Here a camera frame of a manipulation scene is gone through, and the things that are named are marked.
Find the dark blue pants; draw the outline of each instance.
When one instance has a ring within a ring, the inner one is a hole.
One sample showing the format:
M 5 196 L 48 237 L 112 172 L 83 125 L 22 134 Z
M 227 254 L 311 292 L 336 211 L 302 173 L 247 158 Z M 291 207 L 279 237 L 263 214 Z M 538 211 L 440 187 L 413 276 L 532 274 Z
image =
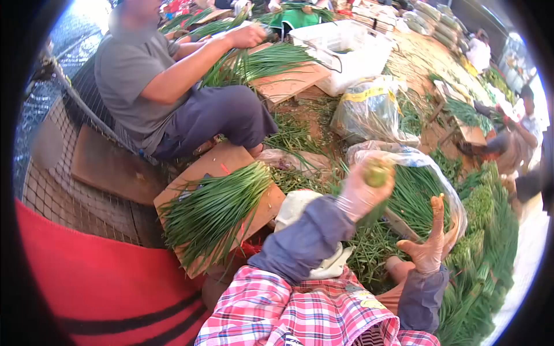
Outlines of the dark blue pants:
M 200 90 L 194 86 L 187 102 L 170 119 L 152 156 L 164 161 L 188 157 L 219 134 L 236 146 L 252 149 L 275 132 L 271 114 L 247 86 Z

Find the pink plaid shirt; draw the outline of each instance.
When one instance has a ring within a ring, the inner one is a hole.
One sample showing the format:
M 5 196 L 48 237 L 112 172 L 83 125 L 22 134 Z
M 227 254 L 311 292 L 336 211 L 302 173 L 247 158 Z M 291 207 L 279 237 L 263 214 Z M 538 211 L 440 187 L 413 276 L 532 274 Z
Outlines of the pink plaid shirt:
M 202 326 L 195 345 L 439 345 L 400 320 L 344 266 L 339 278 L 291 287 L 279 276 L 242 267 Z

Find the white cloth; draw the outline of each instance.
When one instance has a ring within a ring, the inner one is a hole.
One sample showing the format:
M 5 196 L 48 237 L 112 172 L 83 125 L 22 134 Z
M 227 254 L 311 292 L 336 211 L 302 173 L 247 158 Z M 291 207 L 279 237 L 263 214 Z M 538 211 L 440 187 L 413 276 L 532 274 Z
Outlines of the white cloth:
M 478 73 L 482 73 L 489 67 L 490 47 L 483 41 L 472 38 L 469 42 L 469 51 L 465 55 Z

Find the wrapped vegetable bundle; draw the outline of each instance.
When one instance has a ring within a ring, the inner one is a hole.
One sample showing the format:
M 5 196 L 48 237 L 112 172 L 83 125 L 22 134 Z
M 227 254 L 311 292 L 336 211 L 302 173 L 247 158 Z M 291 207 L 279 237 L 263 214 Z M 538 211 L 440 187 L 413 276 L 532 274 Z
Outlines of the wrapped vegetable bundle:
M 434 8 L 433 6 L 426 4 L 421 1 L 416 1 L 414 7 L 420 11 L 425 12 L 427 15 L 429 15 L 431 18 L 433 18 L 436 22 L 440 20 L 440 11 Z
M 414 13 L 417 14 L 418 16 L 420 16 L 424 21 L 426 21 L 432 28 L 434 28 L 438 21 L 436 21 L 434 18 L 432 18 L 431 16 L 429 16 L 428 14 L 426 14 L 425 12 L 423 11 L 420 11 L 418 9 L 415 9 L 414 10 Z
M 443 4 L 437 4 L 437 10 L 439 10 L 442 14 L 446 14 L 447 16 L 454 16 L 454 13 L 452 13 L 452 10 L 450 7 L 443 5 Z
M 269 168 L 260 162 L 225 177 L 187 182 L 182 194 L 160 206 L 166 245 L 183 250 L 179 260 L 185 268 L 198 257 L 203 258 L 198 268 L 227 258 L 237 237 L 240 243 L 241 228 L 242 236 L 246 234 L 253 216 L 248 214 L 271 183 Z
M 458 42 L 458 34 L 454 30 L 450 29 L 443 23 L 437 23 L 435 26 L 435 32 L 443 34 L 446 38 L 448 38 L 452 43 Z
M 452 40 L 450 40 L 448 37 L 441 34 L 440 32 L 435 31 L 433 33 L 433 37 L 437 39 L 438 42 L 441 42 L 442 44 L 444 44 L 448 49 L 450 50 L 456 49 L 456 44 L 452 42 Z
M 464 34 L 469 32 L 468 29 L 465 27 L 464 23 L 462 23 L 458 17 L 454 17 L 454 20 L 460 26 L 460 29 Z
M 440 17 L 440 22 L 448 26 L 450 29 L 454 30 L 455 32 L 461 33 L 460 24 L 458 24 L 458 22 L 456 22 L 454 18 L 452 18 L 451 16 L 447 16 L 445 14 L 442 15 Z

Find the wire mesh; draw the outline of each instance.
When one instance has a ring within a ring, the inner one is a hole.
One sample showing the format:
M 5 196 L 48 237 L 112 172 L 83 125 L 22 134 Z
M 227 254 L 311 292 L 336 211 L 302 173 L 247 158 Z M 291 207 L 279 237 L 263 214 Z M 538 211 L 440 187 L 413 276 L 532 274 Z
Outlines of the wire mesh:
M 54 44 L 52 54 L 62 53 L 59 63 L 80 98 L 109 128 L 116 130 L 119 126 L 104 106 L 94 80 L 94 53 L 110 9 L 107 0 L 77 0 L 59 19 L 50 37 Z M 162 229 L 153 207 L 114 196 L 71 176 L 81 126 L 90 126 L 107 140 L 114 139 L 69 97 L 59 78 L 37 82 L 23 101 L 13 154 L 15 196 L 57 224 L 135 245 L 163 247 Z M 44 120 L 53 122 L 63 138 L 61 158 L 49 169 L 33 161 L 29 149 Z M 130 142 L 124 132 L 121 134 L 123 141 Z

